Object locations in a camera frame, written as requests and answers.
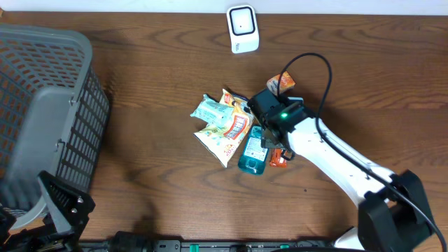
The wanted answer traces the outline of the orange snack bar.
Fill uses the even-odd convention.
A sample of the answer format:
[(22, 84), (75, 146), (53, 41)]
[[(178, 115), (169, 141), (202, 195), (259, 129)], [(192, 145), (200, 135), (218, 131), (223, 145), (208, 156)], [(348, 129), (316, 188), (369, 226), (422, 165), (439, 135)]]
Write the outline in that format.
[(282, 157), (283, 154), (287, 154), (287, 152), (282, 149), (273, 149), (271, 152), (269, 165), (271, 167), (287, 168), (287, 160)]

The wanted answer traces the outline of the blue mouthwash bottle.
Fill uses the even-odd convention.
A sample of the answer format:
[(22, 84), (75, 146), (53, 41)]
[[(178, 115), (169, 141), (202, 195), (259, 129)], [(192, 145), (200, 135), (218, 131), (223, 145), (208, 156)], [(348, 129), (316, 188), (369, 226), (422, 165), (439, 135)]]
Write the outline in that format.
[(262, 175), (265, 170), (265, 162), (268, 149), (261, 146), (262, 127), (252, 126), (248, 133), (248, 139), (244, 151), (238, 161), (238, 168), (243, 172), (253, 175)]

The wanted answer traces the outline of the yellow snack bag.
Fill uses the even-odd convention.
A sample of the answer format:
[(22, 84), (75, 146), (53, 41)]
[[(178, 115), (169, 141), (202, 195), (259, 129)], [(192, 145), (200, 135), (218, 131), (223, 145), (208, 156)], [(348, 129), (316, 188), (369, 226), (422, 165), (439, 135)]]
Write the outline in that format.
[(248, 101), (246, 97), (223, 90), (222, 97), (216, 102), (234, 107), (226, 127), (219, 128), (206, 123), (204, 129), (194, 133), (195, 138), (219, 160), (223, 167), (228, 165), (253, 124), (254, 116)]

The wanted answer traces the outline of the small orange carton box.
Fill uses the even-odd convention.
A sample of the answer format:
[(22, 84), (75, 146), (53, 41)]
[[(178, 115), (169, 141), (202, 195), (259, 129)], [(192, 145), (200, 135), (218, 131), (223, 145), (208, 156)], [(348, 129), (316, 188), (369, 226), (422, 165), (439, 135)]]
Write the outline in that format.
[(278, 74), (267, 81), (267, 89), (274, 95), (277, 95), (277, 90), (279, 90), (279, 93), (281, 94), (294, 87), (295, 81), (287, 71), (285, 71), (282, 76)]

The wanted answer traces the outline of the green wet wipes pack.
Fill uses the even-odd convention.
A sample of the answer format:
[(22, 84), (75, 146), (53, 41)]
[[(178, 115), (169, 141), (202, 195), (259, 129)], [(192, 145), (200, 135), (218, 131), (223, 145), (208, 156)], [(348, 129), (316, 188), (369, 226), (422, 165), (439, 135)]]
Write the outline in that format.
[(234, 112), (234, 107), (220, 104), (209, 95), (204, 94), (198, 107), (190, 114), (190, 117), (198, 118), (204, 122), (219, 128), (226, 127)]

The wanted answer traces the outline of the grey plastic shopping basket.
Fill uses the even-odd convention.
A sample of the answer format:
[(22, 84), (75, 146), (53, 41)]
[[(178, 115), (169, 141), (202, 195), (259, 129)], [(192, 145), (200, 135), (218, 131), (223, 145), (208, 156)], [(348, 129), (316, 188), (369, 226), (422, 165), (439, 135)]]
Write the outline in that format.
[(90, 189), (109, 113), (84, 35), (1, 26), (1, 205), (14, 228), (47, 213), (40, 172)]

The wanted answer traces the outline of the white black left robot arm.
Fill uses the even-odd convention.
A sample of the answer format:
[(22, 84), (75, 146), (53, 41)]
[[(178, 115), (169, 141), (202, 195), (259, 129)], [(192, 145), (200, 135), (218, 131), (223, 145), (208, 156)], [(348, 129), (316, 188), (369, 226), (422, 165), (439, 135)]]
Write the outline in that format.
[(24, 229), (17, 234), (9, 231), (17, 219), (1, 210), (1, 251), (123, 251), (151, 252), (154, 242), (130, 232), (117, 232), (106, 241), (87, 242), (80, 237), (89, 221), (95, 202), (82, 192), (46, 171), (38, 174), (37, 181), (43, 201), (48, 208), (44, 225)]

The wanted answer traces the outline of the white barcode scanner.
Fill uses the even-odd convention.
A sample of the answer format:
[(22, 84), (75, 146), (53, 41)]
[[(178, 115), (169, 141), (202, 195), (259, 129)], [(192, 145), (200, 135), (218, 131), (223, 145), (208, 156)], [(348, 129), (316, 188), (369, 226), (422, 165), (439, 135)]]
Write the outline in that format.
[(226, 18), (231, 51), (234, 54), (256, 51), (260, 45), (260, 35), (255, 9), (247, 4), (233, 6), (228, 8)]

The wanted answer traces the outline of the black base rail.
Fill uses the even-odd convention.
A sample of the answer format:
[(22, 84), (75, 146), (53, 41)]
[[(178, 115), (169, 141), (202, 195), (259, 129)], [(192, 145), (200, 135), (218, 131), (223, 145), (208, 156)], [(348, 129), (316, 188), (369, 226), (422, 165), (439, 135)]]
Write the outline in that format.
[(279, 249), (315, 249), (330, 247), (328, 242), (319, 240), (302, 241), (179, 241), (158, 240), (138, 241), (136, 244), (119, 244), (118, 241), (98, 241), (80, 243), (82, 251), (108, 252), (268, 252)]

